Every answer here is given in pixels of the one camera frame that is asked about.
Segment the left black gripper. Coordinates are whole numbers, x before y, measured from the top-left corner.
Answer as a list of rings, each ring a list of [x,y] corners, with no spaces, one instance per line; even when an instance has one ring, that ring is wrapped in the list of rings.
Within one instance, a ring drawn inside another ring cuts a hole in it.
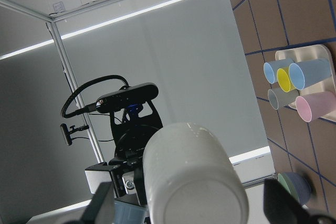
[[[132,141],[116,147],[114,158],[85,169],[91,193],[103,182],[111,182],[114,198],[138,206],[146,206],[143,153],[147,141]]]

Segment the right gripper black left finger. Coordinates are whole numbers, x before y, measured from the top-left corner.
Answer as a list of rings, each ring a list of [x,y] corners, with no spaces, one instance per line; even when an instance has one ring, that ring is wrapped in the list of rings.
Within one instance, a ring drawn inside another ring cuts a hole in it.
[[[91,202],[78,220],[70,220],[66,223],[113,223],[114,221],[114,186],[113,183],[101,183]]]

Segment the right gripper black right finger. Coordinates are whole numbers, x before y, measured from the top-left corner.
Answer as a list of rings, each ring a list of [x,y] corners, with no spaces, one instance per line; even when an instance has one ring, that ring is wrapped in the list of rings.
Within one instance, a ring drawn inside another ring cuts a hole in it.
[[[265,179],[263,210],[269,223],[335,223],[325,212],[304,209],[275,179]]]

